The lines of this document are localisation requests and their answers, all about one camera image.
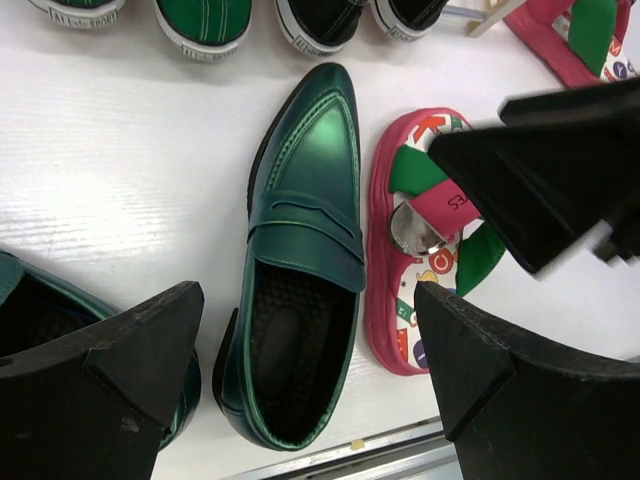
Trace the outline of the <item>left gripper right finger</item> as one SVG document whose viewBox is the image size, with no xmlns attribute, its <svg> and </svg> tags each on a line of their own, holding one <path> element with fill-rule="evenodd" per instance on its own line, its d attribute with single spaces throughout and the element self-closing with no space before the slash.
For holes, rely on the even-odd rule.
<svg viewBox="0 0 640 480">
<path fill-rule="evenodd" d="M 414 308 L 466 479 L 636 479 L 639 366 L 550 340 L 433 282 Z"/>
</svg>

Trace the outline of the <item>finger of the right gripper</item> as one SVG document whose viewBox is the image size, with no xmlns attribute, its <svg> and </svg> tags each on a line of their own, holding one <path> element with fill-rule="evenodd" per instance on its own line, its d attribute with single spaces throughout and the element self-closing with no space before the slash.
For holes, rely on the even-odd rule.
<svg viewBox="0 0 640 480">
<path fill-rule="evenodd" d="M 500 127 L 445 134 L 432 160 L 538 273 L 601 221 L 604 262 L 639 256 L 639 81 L 511 98 Z"/>
</svg>

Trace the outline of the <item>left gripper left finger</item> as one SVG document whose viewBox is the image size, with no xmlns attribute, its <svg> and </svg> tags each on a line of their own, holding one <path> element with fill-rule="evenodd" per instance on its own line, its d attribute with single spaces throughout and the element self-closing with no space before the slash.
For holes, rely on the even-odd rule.
<svg viewBox="0 0 640 480">
<path fill-rule="evenodd" d="M 2 356 L 2 478 L 150 478 L 203 307 L 200 284 L 183 281 Z"/>
</svg>

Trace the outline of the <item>black canvas sneaker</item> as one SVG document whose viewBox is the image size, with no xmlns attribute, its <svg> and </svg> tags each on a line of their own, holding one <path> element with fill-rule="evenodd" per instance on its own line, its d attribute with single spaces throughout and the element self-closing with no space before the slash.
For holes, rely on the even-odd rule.
<svg viewBox="0 0 640 480">
<path fill-rule="evenodd" d="M 379 28 L 390 38 L 414 42 L 438 21 L 448 0 L 372 0 Z"/>
<path fill-rule="evenodd" d="M 276 0 L 281 30 L 299 52 L 329 57 L 353 38 L 368 1 Z"/>
</svg>

